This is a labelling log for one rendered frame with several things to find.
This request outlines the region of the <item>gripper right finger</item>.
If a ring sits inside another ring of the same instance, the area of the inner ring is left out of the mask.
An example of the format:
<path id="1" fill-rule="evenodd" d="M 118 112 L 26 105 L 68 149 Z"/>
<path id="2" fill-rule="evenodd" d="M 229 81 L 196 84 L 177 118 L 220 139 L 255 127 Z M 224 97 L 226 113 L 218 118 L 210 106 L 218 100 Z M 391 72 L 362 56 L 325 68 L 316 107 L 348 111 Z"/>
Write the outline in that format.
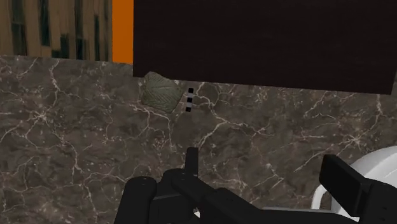
<path id="1" fill-rule="evenodd" d="M 397 224 L 397 188 L 368 179 L 336 155 L 323 157 L 319 182 L 359 224 Z"/>

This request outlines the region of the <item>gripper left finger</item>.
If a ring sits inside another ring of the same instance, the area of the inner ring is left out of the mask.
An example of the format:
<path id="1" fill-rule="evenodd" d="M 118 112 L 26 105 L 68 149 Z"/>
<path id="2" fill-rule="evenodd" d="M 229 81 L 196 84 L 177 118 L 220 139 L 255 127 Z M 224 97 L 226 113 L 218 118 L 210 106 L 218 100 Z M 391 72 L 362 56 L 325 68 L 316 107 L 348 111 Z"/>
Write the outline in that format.
<path id="1" fill-rule="evenodd" d="M 199 149 L 189 147 L 185 166 L 164 172 L 160 182 L 149 176 L 130 178 L 114 224 L 219 224 L 204 197 L 214 191 L 199 180 Z"/>

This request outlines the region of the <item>black and white striped stick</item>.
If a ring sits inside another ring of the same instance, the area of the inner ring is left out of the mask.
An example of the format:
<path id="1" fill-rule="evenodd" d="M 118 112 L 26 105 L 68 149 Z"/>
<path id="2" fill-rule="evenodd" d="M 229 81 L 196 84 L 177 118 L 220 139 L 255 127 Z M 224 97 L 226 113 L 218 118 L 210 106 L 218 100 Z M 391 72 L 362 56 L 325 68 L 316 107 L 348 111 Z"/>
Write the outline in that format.
<path id="1" fill-rule="evenodd" d="M 189 88 L 188 93 L 187 93 L 187 98 L 186 98 L 186 112 L 190 112 L 192 110 L 192 105 L 193 105 L 193 93 L 194 93 L 194 88 Z"/>

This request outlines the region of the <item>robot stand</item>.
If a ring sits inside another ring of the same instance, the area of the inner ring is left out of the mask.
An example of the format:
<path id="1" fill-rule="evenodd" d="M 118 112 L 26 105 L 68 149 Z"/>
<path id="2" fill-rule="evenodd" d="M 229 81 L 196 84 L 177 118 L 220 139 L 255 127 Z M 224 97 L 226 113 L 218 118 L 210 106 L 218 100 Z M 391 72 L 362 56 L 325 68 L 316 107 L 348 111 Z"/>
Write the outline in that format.
<path id="1" fill-rule="evenodd" d="M 390 94 L 397 0 L 135 0 L 133 72 Z"/>

